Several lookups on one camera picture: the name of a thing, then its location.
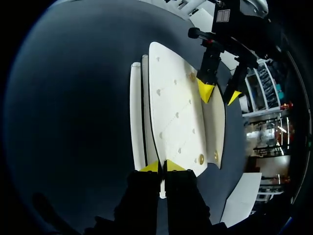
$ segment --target shelf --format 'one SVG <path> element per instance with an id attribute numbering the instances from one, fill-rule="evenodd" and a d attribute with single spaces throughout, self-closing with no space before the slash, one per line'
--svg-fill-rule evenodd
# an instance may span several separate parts
<path id="1" fill-rule="evenodd" d="M 259 85 L 260 85 L 260 87 L 261 87 L 261 91 L 262 91 L 262 95 L 263 95 L 263 99 L 264 99 L 264 103 L 265 103 L 265 108 L 268 109 L 268 101 L 267 101 L 267 99 L 266 99 L 265 92 L 264 92 L 264 88 L 263 88 L 263 86 L 262 86 L 261 79 L 260 79 L 260 77 L 259 77 L 258 71 L 257 71 L 256 69 L 254 69 L 254 72 L 255 72 L 255 75 L 256 75 L 256 77 L 257 77 L 257 79 L 258 79 L 258 81 L 259 81 Z"/>
<path id="2" fill-rule="evenodd" d="M 274 86 L 274 90 L 275 90 L 275 94 L 276 94 L 276 97 L 277 97 L 278 105 L 280 106 L 281 104 L 280 104 L 280 100 L 279 100 L 279 96 L 278 96 L 278 92 L 277 92 L 277 88 L 276 88 L 276 82 L 274 81 L 274 79 L 272 77 L 272 74 L 270 74 L 270 71 L 268 69 L 268 65 L 266 64 L 266 62 L 263 62 L 263 64 L 264 64 L 266 70 L 268 71 L 269 77 L 270 77 L 270 79 L 272 81 L 272 84 Z"/>
<path id="3" fill-rule="evenodd" d="M 253 98 L 253 95 L 252 95 L 251 86 L 250 86 L 247 78 L 245 79 L 245 81 L 246 81 L 246 87 L 248 88 L 248 91 L 249 91 L 249 96 L 250 96 L 250 100 L 251 100 L 252 110 L 253 110 L 253 112 L 255 112 L 256 108 L 255 108 L 254 98 Z"/>

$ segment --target label sticker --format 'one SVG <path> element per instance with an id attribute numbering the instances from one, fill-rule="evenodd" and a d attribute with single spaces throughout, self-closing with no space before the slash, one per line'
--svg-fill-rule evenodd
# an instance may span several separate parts
<path id="1" fill-rule="evenodd" d="M 228 22 L 230 15 L 230 9 L 220 10 L 217 12 L 216 22 Z"/>

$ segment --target dark gray table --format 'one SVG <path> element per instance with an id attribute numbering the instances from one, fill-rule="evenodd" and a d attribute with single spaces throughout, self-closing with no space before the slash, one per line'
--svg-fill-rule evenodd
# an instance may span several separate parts
<path id="1" fill-rule="evenodd" d="M 113 219 L 134 169 L 130 65 L 156 41 L 199 68 L 204 48 L 187 37 L 190 27 L 134 0 L 81 0 L 47 10 L 16 58 L 4 109 L 9 168 L 30 210 L 39 191 L 80 232 L 95 215 Z M 218 77 L 225 87 L 230 73 L 223 64 Z M 245 164 L 239 102 L 226 112 L 222 169 L 210 164 L 198 180 L 213 223 Z M 166 200 L 158 210 L 158 233 L 166 233 Z"/>

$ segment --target metal shelving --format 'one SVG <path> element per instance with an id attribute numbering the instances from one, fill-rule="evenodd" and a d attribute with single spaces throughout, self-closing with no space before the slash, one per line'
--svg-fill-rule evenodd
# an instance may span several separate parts
<path id="1" fill-rule="evenodd" d="M 249 95 L 249 97 L 250 97 L 252 112 L 243 114 L 244 117 L 255 117 L 255 116 L 261 116 L 261 115 L 266 115 L 266 114 L 275 113 L 275 112 L 280 111 L 281 103 L 280 103 L 278 91 L 276 88 L 276 82 L 273 79 L 266 62 L 267 62 L 266 60 L 259 60 L 258 63 L 260 66 L 259 66 L 258 70 L 262 71 L 261 75 L 262 75 L 263 79 L 266 79 L 267 81 L 262 80 L 257 69 L 254 69 L 253 70 L 254 73 L 249 74 L 246 77 L 246 86 L 247 86 L 247 91 L 249 93 L 246 95 Z M 251 88 L 251 85 L 249 83 L 248 78 L 251 76 L 254 76 L 254 75 L 257 78 L 258 84 L 257 85 L 255 84 L 255 78 L 252 77 L 251 79 L 252 79 L 252 82 L 254 83 L 254 90 L 253 90 Z M 260 103 L 260 100 L 262 100 L 262 99 L 264 101 L 265 106 L 263 106 L 262 102 Z"/>

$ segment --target gray tabletop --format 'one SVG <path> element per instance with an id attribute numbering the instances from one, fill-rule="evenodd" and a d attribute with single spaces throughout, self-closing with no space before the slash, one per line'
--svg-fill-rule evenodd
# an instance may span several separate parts
<path id="1" fill-rule="evenodd" d="M 82 0 L 47 10 L 27 36 L 12 68 L 4 107 L 9 169 L 22 200 L 42 192 L 82 232 L 94 216 L 113 219 L 134 169 L 130 66 L 159 42 L 199 68 L 204 48 L 187 37 L 192 24 L 135 0 Z M 229 70 L 221 64 L 225 87 Z M 222 168 L 210 164 L 199 190 L 218 223 L 244 169 L 238 101 L 226 108 Z M 166 200 L 158 234 L 167 233 Z"/>

